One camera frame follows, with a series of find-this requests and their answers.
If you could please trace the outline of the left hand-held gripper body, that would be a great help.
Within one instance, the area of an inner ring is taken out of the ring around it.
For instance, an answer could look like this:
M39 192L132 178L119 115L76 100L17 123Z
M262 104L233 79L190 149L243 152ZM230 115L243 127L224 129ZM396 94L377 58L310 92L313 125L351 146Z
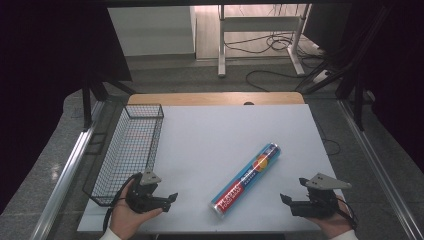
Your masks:
M125 197L130 209L141 214L158 209L159 204L166 203L157 201L157 197L153 195L160 181L161 179L152 171L139 172L131 176Z

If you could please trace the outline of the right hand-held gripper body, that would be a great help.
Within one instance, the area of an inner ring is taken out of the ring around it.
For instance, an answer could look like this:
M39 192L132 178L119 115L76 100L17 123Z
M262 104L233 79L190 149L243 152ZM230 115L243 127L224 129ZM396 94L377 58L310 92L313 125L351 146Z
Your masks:
M350 183L322 173L309 179L307 186L308 200L300 201L301 205L298 207L290 207L293 216L317 219L332 217L339 210L335 190L352 187Z

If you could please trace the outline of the person's right hand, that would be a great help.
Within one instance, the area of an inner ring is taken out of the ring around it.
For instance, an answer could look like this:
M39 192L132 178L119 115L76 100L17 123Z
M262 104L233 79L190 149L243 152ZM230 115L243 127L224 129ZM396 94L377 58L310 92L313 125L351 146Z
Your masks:
M353 230L349 221L338 213L327 219L309 218L309 221L317 224L328 240L346 231Z

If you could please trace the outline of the person's left hand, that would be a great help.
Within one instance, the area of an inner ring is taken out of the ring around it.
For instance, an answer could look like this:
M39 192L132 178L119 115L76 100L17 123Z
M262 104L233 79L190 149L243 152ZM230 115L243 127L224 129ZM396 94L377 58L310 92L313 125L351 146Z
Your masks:
M120 239L129 240L139 229L139 227L150 219L159 216L163 210L154 209L145 213L136 213L130 209L123 197L127 195L129 186L126 185L120 195L120 200L116 203L112 214L109 228Z

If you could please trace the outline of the person's right white sleeve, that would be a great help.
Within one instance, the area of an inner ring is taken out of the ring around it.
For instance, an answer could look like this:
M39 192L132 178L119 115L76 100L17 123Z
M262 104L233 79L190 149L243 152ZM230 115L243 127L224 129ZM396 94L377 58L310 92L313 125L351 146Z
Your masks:
M346 231L338 236L331 238L330 240L359 240L354 230Z

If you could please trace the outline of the person's white sleeve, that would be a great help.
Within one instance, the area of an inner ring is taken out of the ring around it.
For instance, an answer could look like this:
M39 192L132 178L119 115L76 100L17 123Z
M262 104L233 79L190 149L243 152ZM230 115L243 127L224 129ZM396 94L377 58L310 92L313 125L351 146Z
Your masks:
M359 240L354 230L346 231L338 236L331 238L330 240Z
M110 228L107 228L105 233L100 237L99 240L122 240L117 236Z

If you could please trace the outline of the blue and red wrap roll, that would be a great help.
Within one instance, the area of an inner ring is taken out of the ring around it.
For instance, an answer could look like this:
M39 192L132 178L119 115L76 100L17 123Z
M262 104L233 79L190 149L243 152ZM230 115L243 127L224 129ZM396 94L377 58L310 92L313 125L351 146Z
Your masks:
M245 195L281 154L275 143L265 145L211 200L210 206L219 217L224 217Z

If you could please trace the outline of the person's left white sleeve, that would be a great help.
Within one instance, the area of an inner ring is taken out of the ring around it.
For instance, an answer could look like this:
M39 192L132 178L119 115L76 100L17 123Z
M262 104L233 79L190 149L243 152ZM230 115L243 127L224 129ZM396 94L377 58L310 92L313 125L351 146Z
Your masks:
M99 240L122 240L117 236L110 228L107 228L105 233L100 237Z

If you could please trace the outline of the white table sheet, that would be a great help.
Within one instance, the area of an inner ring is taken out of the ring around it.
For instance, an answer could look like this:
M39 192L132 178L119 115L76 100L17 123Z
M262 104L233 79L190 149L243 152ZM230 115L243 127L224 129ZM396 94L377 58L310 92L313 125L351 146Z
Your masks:
M155 193L178 198L141 233L316 230L280 199L303 200L300 178L334 173L308 105L167 106L164 114L154 166L162 181ZM211 200L268 143L281 149L277 162L218 217Z

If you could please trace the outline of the black metal stand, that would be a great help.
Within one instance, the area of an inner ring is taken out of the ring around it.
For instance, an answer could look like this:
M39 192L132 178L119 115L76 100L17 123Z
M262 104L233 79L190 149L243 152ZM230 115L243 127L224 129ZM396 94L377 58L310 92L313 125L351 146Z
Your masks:
M83 131L86 132L93 124L92 110L91 110L91 95L94 95L98 101L105 101L109 98L110 94L106 90L104 83L109 83L121 91L133 95L136 91L125 84L113 80L104 74L94 74L93 76L86 76L82 80L82 98L83 98L83 116L84 125Z
M375 37L380 31L383 23L387 19L389 13L392 10L391 5L381 6L379 11L376 13L374 19L371 21L371 25L368 28L362 43L359 45L357 52L355 53L352 61L345 68L345 75L342 82L336 90L336 96L339 99L347 99L351 92L354 92L353 101L353 122L360 131L363 131L362 124L362 106L363 106L363 92L364 86L363 81L360 79L359 73L363 60L372 45Z

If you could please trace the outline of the white power strip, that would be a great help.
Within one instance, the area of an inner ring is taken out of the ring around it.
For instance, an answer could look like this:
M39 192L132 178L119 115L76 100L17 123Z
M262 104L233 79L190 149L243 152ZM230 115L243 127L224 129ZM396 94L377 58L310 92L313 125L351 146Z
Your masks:
M323 81L325 78L331 75L331 72L329 70L323 70L321 73L319 73L314 79L314 83L319 83Z

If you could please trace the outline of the white cabinet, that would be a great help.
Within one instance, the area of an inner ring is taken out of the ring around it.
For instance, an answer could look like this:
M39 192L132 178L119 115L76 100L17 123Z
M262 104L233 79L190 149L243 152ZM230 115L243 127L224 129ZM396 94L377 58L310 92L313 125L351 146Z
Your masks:
M125 56L195 53L193 7L109 8Z

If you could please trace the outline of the aluminium rail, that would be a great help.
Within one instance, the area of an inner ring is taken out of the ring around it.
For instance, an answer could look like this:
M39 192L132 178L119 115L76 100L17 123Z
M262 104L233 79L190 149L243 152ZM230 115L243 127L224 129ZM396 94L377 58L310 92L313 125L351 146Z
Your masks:
M408 239L424 240L424 231L422 231L417 225L415 217L382 165L380 158L369 141L365 131L361 130L356 124L353 116L353 110L349 106L349 102L347 100L338 100L337 103L340 106L351 131L360 145L377 181L379 182L379 185L386 195L386 198L394 210L395 216L398 218Z
M72 184L73 178L82 161L85 149L94 133L100 113L104 107L103 102L96 102L91 110L93 123L87 130L82 131L67 159L67 162L56 182L56 185L43 209L37 224L29 240L46 240L52 229L56 217L65 200L68 190Z

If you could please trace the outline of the white metal desk frame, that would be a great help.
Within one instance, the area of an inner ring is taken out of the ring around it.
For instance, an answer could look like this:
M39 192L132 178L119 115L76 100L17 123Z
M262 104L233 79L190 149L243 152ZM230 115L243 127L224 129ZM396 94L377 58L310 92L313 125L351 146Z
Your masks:
M306 4L300 16L261 16L261 17L226 17L225 6L219 5L219 53L218 53L218 76L226 76L226 56L224 37L227 32L292 32L292 42L289 44L287 53L298 76L304 76L305 72L298 58L298 43L303 32L304 24L310 5Z

